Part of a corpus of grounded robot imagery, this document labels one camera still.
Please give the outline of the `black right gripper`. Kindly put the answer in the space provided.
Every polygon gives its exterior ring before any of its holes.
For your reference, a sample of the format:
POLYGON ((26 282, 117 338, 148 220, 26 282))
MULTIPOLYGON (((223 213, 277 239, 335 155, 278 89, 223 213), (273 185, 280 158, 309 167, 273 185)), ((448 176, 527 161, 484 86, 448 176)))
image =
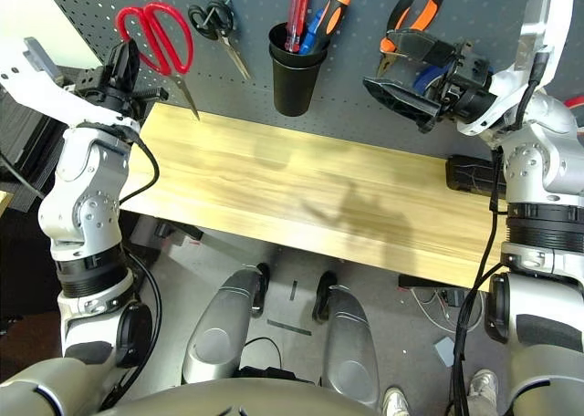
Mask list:
POLYGON ((396 51, 412 60, 434 66, 446 66, 445 73, 431 84, 432 99, 388 78, 364 78, 364 88, 382 106, 413 121, 421 133, 434 129, 444 115, 471 123, 494 103, 489 92, 493 69, 489 60, 477 54, 475 43, 464 41, 451 45, 423 30, 389 30, 386 37, 396 51))

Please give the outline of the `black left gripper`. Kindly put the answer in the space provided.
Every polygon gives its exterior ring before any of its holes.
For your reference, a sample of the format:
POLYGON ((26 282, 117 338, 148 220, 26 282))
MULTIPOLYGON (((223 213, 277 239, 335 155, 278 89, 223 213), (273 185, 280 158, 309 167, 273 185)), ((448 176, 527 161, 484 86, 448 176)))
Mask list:
POLYGON ((80 71, 74 94, 122 116, 146 116, 153 102, 168 99, 168 91, 162 87, 137 89, 139 69, 140 51, 131 38, 112 48, 108 66, 80 71))

